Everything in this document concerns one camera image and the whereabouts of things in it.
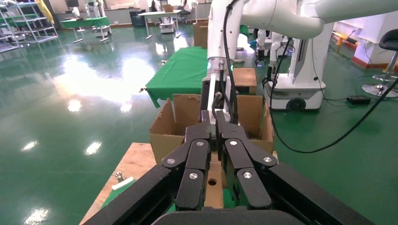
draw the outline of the person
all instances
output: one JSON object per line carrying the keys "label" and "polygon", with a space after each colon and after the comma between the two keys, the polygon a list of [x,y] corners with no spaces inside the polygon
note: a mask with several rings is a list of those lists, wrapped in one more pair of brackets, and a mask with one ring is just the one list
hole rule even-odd
{"label": "person", "polygon": [[155,2],[155,0],[152,0],[152,3],[151,3],[151,12],[157,12],[158,11],[158,9],[159,9],[159,2],[158,1],[156,1]]}
{"label": "person", "polygon": [[183,18],[186,15],[191,14],[192,6],[187,1],[188,0],[184,0],[182,5],[177,7],[177,9],[181,10],[181,12],[179,12],[179,15],[180,15],[181,18]]}

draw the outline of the green epoxy floor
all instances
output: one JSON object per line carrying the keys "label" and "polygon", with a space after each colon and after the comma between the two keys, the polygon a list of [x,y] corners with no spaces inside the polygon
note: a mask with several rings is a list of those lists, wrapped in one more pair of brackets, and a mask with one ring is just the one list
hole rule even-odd
{"label": "green epoxy floor", "polygon": [[[129,145],[149,142],[159,109],[138,91],[161,60],[192,46],[192,27],[180,29],[180,39],[154,35],[150,40],[145,28],[113,29],[110,43],[87,34],[87,44],[80,45],[62,31],[61,43],[2,55],[7,60],[0,61],[0,224],[80,222]],[[363,94],[361,85],[373,83],[369,75],[378,72],[364,72],[351,63],[352,52],[342,52],[347,58],[335,52],[327,57],[328,98]],[[238,56],[246,59],[242,67],[253,67],[252,53]],[[256,69],[258,81],[265,72]],[[275,119],[288,143],[312,150],[338,138],[368,108],[323,102],[317,113],[276,112]],[[383,102],[347,139],[319,153],[291,152],[278,139],[275,149],[281,161],[374,223],[398,224],[397,109],[397,100]],[[44,221],[33,222],[39,214]]]}

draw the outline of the power adapter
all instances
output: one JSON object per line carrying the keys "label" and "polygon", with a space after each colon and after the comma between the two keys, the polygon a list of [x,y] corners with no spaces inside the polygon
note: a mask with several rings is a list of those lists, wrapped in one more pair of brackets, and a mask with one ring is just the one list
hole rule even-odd
{"label": "power adapter", "polygon": [[350,95],[347,97],[347,102],[353,105],[368,105],[370,98],[364,95]]}

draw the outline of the robot platform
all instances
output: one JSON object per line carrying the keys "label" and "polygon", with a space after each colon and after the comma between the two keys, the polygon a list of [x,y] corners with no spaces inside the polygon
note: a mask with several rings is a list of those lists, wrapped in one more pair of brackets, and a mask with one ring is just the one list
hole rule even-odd
{"label": "robot platform", "polygon": [[[264,97],[270,105],[271,88],[273,82],[265,85]],[[326,88],[325,83],[319,85],[295,85],[287,74],[280,74],[272,96],[272,109],[275,110],[318,110],[321,107],[322,91]]]}
{"label": "robot platform", "polygon": [[162,34],[174,33],[174,21],[171,23],[161,23],[159,28]]}

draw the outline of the green tablecloth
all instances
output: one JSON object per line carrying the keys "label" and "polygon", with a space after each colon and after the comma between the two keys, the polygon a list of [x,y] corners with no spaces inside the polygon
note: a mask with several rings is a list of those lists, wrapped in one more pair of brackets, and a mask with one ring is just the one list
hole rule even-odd
{"label": "green tablecloth", "polygon": [[[36,15],[35,14],[25,14],[26,19],[31,19],[31,18],[35,18]],[[23,17],[21,15],[15,15],[15,16],[8,16],[5,19],[4,18],[0,18],[0,27],[1,28],[6,28],[7,25],[5,24],[5,21],[8,22],[10,27],[14,27],[14,26],[26,26],[26,22],[23,21]]]}
{"label": "green tablecloth", "polygon": [[173,94],[200,94],[206,66],[207,49],[181,48],[146,84],[146,91],[156,107],[158,99],[173,99]]}
{"label": "green tablecloth", "polygon": [[98,18],[87,18],[85,20],[71,19],[71,20],[61,21],[61,23],[64,28],[69,29],[69,28],[74,28],[74,27],[107,26],[107,25],[109,25],[109,20],[106,16],[104,16],[104,17],[98,17]]}
{"label": "green tablecloth", "polygon": [[[25,14],[26,19],[31,19],[31,18],[35,18],[36,14]],[[23,20],[23,16],[22,15],[15,15],[15,16],[7,16],[5,18],[0,18],[0,23],[4,23],[4,21],[7,22],[12,22],[12,20]]]}

